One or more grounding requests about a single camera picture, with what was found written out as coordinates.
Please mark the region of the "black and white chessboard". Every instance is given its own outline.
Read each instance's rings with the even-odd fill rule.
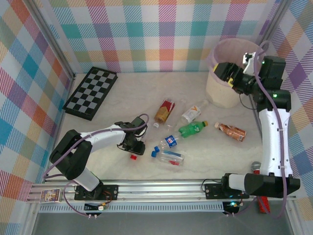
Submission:
[[[116,79],[115,72],[92,67],[63,109],[68,114],[91,121]]]

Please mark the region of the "plaid wallpaper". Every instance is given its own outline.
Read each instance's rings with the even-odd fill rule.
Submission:
[[[204,59],[220,39],[256,39],[280,0],[35,2],[74,71],[141,72],[206,71]]]
[[[0,0],[0,235],[15,235],[70,79],[22,0]]]
[[[299,205],[313,233],[313,1],[293,1],[271,46],[271,54],[276,53],[287,62],[282,88],[292,94],[291,166],[305,187]]]

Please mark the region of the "marble surface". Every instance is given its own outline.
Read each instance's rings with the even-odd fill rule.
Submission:
[[[71,129],[89,132],[106,128],[117,121],[132,121],[141,113],[153,118],[165,97],[185,98],[187,106],[205,98],[207,72],[119,73],[118,79],[92,121],[65,115],[60,138]],[[74,89],[84,74],[77,76]],[[250,105],[247,97],[243,102]],[[153,131],[146,151],[137,160],[116,145],[100,149],[89,157],[87,168],[100,179],[203,179],[220,178],[226,172],[247,173],[253,161],[262,157],[262,141],[253,112],[241,104],[222,109],[209,103],[198,120],[209,126],[184,139],[175,151],[186,155],[183,166],[159,162],[151,157],[153,147],[170,133],[165,128]],[[247,131],[243,142],[233,140],[214,128],[215,122],[230,124]],[[59,173],[55,168],[51,174]]]

